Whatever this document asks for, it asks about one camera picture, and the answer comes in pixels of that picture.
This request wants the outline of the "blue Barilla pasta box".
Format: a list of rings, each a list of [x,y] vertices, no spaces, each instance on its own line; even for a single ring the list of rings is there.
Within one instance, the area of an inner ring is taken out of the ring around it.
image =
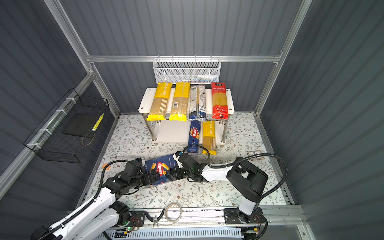
[[[146,167],[146,172],[150,170],[156,170],[160,174],[159,184],[165,184],[170,182],[166,177],[166,173],[171,168],[178,168],[177,162],[174,160],[173,155],[167,155],[158,157],[151,160],[143,161],[144,166]]]

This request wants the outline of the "blue Barilla spaghetti box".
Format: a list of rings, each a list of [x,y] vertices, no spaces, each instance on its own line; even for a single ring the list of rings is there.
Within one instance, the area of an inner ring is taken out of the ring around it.
[[[188,153],[197,154],[199,152],[199,139],[200,139],[200,121],[191,121],[190,130],[189,130],[189,142],[188,142]]]

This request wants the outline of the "yellow Pastatime bag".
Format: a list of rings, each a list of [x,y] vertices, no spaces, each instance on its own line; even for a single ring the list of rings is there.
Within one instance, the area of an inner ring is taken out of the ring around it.
[[[210,153],[210,155],[215,156],[217,154],[214,121],[203,122],[203,147],[206,149],[203,150],[203,155]]]
[[[175,93],[172,103],[170,121],[187,121],[187,110],[190,96],[191,83],[176,83]]]
[[[172,83],[159,83],[156,88],[147,121],[164,121],[168,100],[170,98]]]

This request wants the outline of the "red spaghetti bag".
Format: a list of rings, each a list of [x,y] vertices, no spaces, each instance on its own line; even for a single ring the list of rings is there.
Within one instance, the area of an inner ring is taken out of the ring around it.
[[[227,89],[225,83],[211,83],[214,120],[226,120],[229,117]]]

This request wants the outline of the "clear blue spaghetti bag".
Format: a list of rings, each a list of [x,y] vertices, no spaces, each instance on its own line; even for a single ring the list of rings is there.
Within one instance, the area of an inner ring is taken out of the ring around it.
[[[195,85],[190,88],[190,121],[197,120],[205,122],[207,120],[206,108],[206,88],[205,85]]]

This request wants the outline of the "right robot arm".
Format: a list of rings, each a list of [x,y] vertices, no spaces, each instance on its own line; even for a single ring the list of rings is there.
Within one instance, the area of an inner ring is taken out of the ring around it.
[[[268,157],[274,158],[284,166],[282,179],[267,192],[264,192],[268,175],[250,162],[251,159]],[[209,183],[215,181],[229,182],[242,196],[236,209],[235,216],[243,224],[250,221],[266,222],[257,206],[262,199],[279,189],[288,177],[288,165],[280,157],[271,153],[254,154],[247,157],[237,157],[233,162],[213,165],[200,164],[189,154],[177,151],[166,156],[169,168],[165,176],[169,181],[188,179],[193,183]]]

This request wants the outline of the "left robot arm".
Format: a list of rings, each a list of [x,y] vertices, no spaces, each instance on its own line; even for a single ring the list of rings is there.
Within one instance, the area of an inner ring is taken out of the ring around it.
[[[125,169],[104,181],[107,167],[115,163],[125,163]],[[126,227],[129,224],[138,226],[140,221],[132,217],[130,208],[119,199],[124,195],[133,194],[130,192],[131,189],[138,191],[141,187],[155,183],[159,178],[160,174],[156,170],[146,170],[140,158],[132,161],[112,161],[103,168],[98,189],[92,198],[50,227],[37,228],[32,233],[31,239],[73,240],[81,230],[106,210],[110,210],[116,216],[112,226]]]

